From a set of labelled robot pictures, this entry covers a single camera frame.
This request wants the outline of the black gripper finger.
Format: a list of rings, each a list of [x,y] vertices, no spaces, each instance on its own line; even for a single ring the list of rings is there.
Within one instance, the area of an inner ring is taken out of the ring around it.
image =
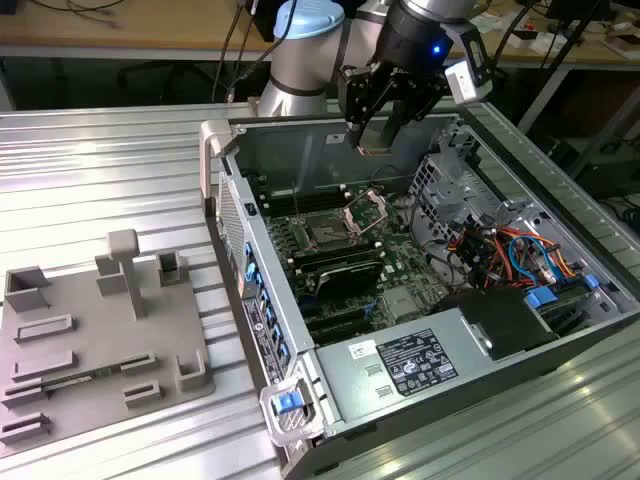
[[[421,121],[445,94],[445,78],[438,74],[423,83],[414,81],[406,90],[403,99],[393,107],[392,119],[399,125],[410,121]]]
[[[339,108],[346,122],[346,138],[358,148],[364,130],[372,117],[373,70],[370,66],[344,65],[339,71]]]

